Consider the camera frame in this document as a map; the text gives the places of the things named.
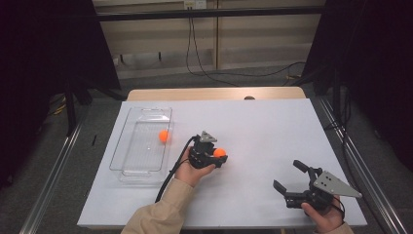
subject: silver metal plate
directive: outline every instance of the silver metal plate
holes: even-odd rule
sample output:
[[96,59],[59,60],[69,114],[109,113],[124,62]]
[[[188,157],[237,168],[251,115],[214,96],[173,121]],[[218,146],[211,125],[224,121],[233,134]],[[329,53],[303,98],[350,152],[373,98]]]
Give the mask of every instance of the silver metal plate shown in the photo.
[[200,142],[217,142],[217,139],[211,136],[209,133],[203,131],[201,134]]
[[333,195],[357,198],[362,196],[361,193],[341,181],[340,178],[326,171],[316,179],[314,186]]

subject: metal frame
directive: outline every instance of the metal frame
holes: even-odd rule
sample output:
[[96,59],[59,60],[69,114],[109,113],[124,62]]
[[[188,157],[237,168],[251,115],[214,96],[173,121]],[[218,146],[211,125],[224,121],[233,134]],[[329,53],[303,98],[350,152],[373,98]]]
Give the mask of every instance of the metal frame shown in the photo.
[[63,147],[61,148],[60,153],[57,156],[55,165],[53,166],[52,171],[49,174],[49,177],[46,180],[46,183],[43,186],[43,189],[40,192],[34,206],[30,210],[30,213],[28,214],[19,234],[36,233],[40,222],[42,221],[43,215],[45,214],[46,209],[49,205],[49,202],[52,199],[53,193],[56,189],[64,166],[66,165],[67,159],[70,157],[72,148],[76,143],[76,139],[80,133],[83,122],[86,119],[88,109],[88,106],[82,107],[79,114],[79,122],[73,130],[73,133],[70,136],[66,137]]
[[[331,123],[335,123],[336,120],[332,112],[332,107],[328,100],[326,100],[325,97],[321,97],[319,101],[329,121]],[[343,142],[345,130],[341,128],[335,128],[335,131],[338,138]],[[356,149],[356,146],[353,144],[349,135],[346,136],[345,149],[353,165],[355,166],[358,174],[360,175],[362,181],[364,182],[364,185],[369,191],[373,201],[379,209],[382,217],[391,229],[392,233],[407,233],[393,205],[386,197],[383,190],[380,188],[379,184],[377,183],[373,174],[368,169],[367,165],[364,163],[364,160],[362,159],[360,153]]]
[[76,21],[119,21],[119,20],[162,20],[162,19],[189,19],[189,18],[217,18],[217,17],[253,17],[253,16],[285,16],[285,15],[313,15],[343,11],[345,7],[328,8],[323,6],[284,7],[284,8],[245,8],[245,9],[206,9],[181,10],[161,12],[135,13],[100,13],[95,16],[51,16],[48,19],[76,20]]

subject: power outlet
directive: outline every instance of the power outlet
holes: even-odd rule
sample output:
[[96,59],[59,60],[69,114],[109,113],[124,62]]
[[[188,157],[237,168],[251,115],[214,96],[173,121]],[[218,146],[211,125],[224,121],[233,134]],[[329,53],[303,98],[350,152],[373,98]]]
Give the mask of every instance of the power outlet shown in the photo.
[[185,0],[183,1],[183,9],[200,10],[207,8],[207,0]]
[[183,10],[193,9],[195,10],[195,0],[185,0],[183,1]]
[[195,9],[206,9],[207,8],[207,0],[195,0]]

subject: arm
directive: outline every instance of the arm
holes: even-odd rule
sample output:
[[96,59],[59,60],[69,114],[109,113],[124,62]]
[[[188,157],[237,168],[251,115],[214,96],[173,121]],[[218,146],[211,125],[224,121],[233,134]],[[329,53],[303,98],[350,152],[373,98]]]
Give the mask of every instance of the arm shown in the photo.
[[[340,207],[340,198],[333,199],[333,205]],[[303,203],[301,208],[316,223],[316,233],[322,234],[353,234],[350,226],[344,222],[342,215],[335,209],[326,214],[320,214],[310,204]]]
[[195,169],[187,161],[189,148],[185,151],[179,169],[175,173],[162,199],[155,204],[138,209],[131,217],[122,234],[179,233],[188,205],[194,193],[194,187],[203,176],[210,174],[215,168],[209,165],[203,169]]

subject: clear plastic container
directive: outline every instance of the clear plastic container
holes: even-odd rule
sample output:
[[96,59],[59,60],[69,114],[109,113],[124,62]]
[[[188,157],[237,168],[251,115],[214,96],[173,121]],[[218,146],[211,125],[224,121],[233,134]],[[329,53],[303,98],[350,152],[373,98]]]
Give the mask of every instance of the clear plastic container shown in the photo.
[[159,185],[165,180],[170,137],[162,142],[159,133],[171,135],[171,113],[171,108],[130,109],[110,164],[121,182]]

